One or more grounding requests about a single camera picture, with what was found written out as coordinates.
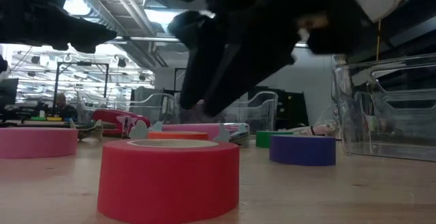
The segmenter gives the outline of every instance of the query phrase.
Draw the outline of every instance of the person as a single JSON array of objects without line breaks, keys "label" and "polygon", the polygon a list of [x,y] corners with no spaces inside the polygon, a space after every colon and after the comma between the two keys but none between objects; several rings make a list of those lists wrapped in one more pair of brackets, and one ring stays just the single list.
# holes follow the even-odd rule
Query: person
[{"label": "person", "polygon": [[67,97],[64,93],[57,94],[56,107],[57,113],[61,118],[77,118],[76,108],[67,103]]}]

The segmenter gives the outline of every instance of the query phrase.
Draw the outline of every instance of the pink tape roll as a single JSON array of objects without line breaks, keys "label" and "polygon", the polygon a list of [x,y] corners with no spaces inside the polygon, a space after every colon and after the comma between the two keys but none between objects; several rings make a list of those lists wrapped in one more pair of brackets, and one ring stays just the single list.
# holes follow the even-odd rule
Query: pink tape roll
[{"label": "pink tape roll", "polygon": [[[183,125],[163,125],[163,131],[193,131],[204,132],[209,134],[209,139],[213,140],[219,135],[219,123],[207,123],[207,124],[183,124]],[[238,126],[226,125],[225,128],[234,132],[238,130]]]},{"label": "pink tape roll", "polygon": [[77,135],[77,129],[1,128],[0,159],[72,155],[76,153]]}]

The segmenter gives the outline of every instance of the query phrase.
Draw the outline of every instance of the green tape roll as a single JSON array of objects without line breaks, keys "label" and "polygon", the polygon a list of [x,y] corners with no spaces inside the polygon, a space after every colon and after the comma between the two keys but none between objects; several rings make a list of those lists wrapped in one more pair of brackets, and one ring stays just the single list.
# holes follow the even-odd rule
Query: green tape roll
[{"label": "green tape roll", "polygon": [[261,148],[270,148],[271,135],[292,135],[292,132],[281,131],[257,131],[256,146]]}]

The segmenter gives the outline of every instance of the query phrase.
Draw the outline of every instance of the plastic container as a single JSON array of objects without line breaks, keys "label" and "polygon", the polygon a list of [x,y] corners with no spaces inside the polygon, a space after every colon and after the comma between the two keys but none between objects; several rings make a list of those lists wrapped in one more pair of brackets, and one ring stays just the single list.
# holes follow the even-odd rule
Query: plastic container
[{"label": "plastic container", "polygon": [[274,92],[264,91],[256,94],[249,101],[235,101],[213,118],[209,118],[203,114],[203,101],[200,101],[191,110],[184,110],[179,105],[180,93],[177,93],[175,98],[178,122],[180,124],[247,123],[250,132],[274,130],[277,101],[279,98]]},{"label": "plastic container", "polygon": [[334,70],[347,153],[436,161],[436,55]]},{"label": "plastic container", "polygon": [[78,97],[78,122],[89,123],[96,109],[106,108],[145,116],[153,125],[157,121],[172,124],[176,121],[174,96],[165,93],[155,93],[144,101],[113,100],[83,92],[77,92]]}]

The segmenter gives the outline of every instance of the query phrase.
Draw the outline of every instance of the orange tape roll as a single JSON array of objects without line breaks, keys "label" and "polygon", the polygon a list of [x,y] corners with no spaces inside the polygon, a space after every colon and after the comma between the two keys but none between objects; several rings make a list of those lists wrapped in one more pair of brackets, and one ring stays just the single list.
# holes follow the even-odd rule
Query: orange tape roll
[{"label": "orange tape roll", "polygon": [[207,133],[193,131],[150,131],[148,139],[208,140],[209,135]]}]

